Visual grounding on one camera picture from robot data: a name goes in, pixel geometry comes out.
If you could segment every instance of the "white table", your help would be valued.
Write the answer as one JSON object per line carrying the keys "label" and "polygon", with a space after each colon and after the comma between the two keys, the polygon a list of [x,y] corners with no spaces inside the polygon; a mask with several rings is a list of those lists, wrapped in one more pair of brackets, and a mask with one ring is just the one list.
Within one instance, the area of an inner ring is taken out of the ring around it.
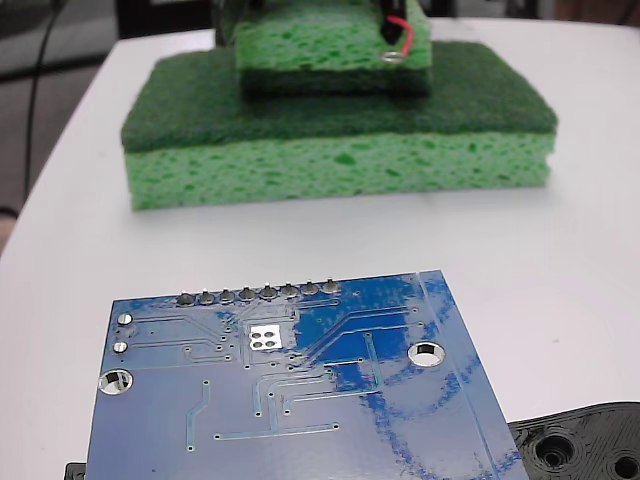
{"label": "white table", "polygon": [[556,109],[547,188],[133,213],[120,127],[154,62],[212,35],[120,42],[0,262],[0,478],[86,459],[112,300],[183,289],[442,269],[508,421],[640,401],[640,32],[462,26]]}

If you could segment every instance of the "black wire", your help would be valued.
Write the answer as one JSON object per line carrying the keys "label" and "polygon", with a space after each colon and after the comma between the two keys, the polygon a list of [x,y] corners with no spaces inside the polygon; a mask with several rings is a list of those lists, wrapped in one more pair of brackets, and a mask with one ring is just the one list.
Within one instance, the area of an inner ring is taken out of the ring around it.
{"label": "black wire", "polygon": [[18,218],[18,212],[11,207],[0,207],[0,216]]}
{"label": "black wire", "polygon": [[31,184],[31,156],[32,156],[32,137],[33,137],[33,116],[36,109],[36,96],[38,93],[38,80],[40,80],[40,74],[42,73],[42,62],[44,61],[44,54],[47,50],[47,43],[49,43],[49,36],[53,30],[53,26],[56,23],[58,14],[62,10],[62,2],[54,2],[52,6],[51,17],[47,23],[47,27],[40,43],[40,51],[38,52],[38,59],[36,60],[36,67],[33,73],[33,81],[31,82],[31,96],[29,97],[29,108],[27,110],[27,144],[25,147],[25,160],[24,160],[24,201],[27,201],[29,196],[30,184]]}

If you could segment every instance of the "stacked sponges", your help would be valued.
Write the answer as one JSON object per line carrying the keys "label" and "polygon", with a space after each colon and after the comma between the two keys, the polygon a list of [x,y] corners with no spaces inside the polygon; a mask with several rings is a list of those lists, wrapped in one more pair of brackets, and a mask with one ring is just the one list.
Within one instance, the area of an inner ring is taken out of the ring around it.
{"label": "stacked sponges", "polygon": [[[320,4],[324,34],[301,41]],[[487,47],[431,45],[409,4],[400,65],[380,61],[369,0],[267,0],[235,48],[159,62],[122,132],[134,208],[543,185],[553,111]]]}

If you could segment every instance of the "blue circuit board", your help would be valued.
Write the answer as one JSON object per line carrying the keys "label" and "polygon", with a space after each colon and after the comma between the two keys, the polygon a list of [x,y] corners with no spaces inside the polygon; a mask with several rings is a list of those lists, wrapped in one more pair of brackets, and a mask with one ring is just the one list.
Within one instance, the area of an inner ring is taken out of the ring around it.
{"label": "blue circuit board", "polygon": [[435,271],[114,302],[86,478],[527,475]]}

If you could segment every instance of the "screw hole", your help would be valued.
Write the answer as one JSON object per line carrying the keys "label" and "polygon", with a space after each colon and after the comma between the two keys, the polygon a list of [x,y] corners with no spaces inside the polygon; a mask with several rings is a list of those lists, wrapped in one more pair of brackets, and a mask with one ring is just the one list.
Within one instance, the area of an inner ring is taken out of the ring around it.
{"label": "screw hole", "polygon": [[614,470],[621,478],[636,478],[640,471],[640,466],[634,458],[621,457],[616,462]]}
{"label": "screw hole", "polygon": [[569,463],[574,452],[571,442],[559,435],[551,435],[541,440],[536,446],[538,458],[551,468],[558,468]]}
{"label": "screw hole", "polygon": [[421,342],[412,345],[407,355],[419,367],[435,367],[444,361],[445,352],[437,343]]}
{"label": "screw hole", "polygon": [[131,388],[133,375],[126,370],[116,369],[100,375],[98,389],[106,395],[120,395]]}

